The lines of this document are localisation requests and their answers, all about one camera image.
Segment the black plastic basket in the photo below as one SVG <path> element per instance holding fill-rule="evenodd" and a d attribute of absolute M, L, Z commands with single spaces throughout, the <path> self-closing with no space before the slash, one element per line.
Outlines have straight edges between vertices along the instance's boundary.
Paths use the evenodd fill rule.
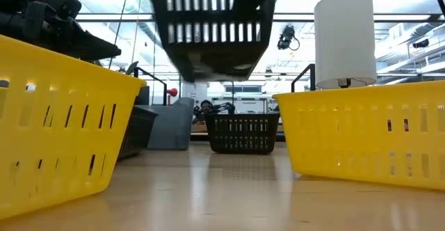
<path fill-rule="evenodd" d="M 161 45 L 187 82 L 246 81 L 266 51 L 277 0 L 151 0 Z"/>
<path fill-rule="evenodd" d="M 278 113 L 206 115 L 211 150 L 221 154 L 270 154 L 279 119 Z"/>

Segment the yellow plastic basket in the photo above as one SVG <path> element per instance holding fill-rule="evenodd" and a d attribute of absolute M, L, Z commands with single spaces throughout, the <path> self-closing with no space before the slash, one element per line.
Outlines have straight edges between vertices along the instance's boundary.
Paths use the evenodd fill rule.
<path fill-rule="evenodd" d="M 294 172 L 445 191 L 445 81 L 275 100 Z"/>
<path fill-rule="evenodd" d="M 144 84 L 0 35 L 0 221 L 105 190 Z"/>

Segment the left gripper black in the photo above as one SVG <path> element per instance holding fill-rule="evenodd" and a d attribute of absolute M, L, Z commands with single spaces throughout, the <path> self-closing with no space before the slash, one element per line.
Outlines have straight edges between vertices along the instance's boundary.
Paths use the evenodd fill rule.
<path fill-rule="evenodd" d="M 24 41 L 83 60 L 119 56 L 121 49 L 117 45 L 106 45 L 74 20 L 80 9 L 78 1 L 56 3 L 55 8 L 32 1 L 24 9 Z"/>

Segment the wooden shelf black metal frame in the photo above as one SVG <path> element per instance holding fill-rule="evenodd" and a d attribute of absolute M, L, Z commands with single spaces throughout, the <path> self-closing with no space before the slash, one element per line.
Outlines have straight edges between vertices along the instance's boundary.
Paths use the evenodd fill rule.
<path fill-rule="evenodd" d="M 295 84 L 298 82 L 303 76 L 306 75 L 307 72 L 310 72 L 309 74 L 309 89 L 311 91 L 316 90 L 316 77 L 315 77 L 315 65 L 313 63 L 309 64 L 292 82 L 291 82 L 291 92 L 294 93 L 296 91 Z M 150 74 L 146 70 L 142 69 L 141 67 L 135 67 L 132 72 L 130 72 L 130 75 L 133 75 L 135 78 L 139 77 L 139 73 L 145 76 L 151 77 L 154 81 L 158 81 L 163 84 L 163 101 L 162 105 L 167 106 L 170 104 L 168 100 L 168 85 L 166 82 L 162 81 L 161 79 L 155 77 L 153 74 Z"/>

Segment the white shade table lamp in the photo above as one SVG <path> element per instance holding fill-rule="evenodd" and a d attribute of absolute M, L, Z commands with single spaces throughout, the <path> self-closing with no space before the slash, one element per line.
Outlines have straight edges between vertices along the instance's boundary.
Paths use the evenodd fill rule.
<path fill-rule="evenodd" d="M 321 0 L 314 8 L 316 86 L 370 86 L 377 80 L 373 0 Z"/>

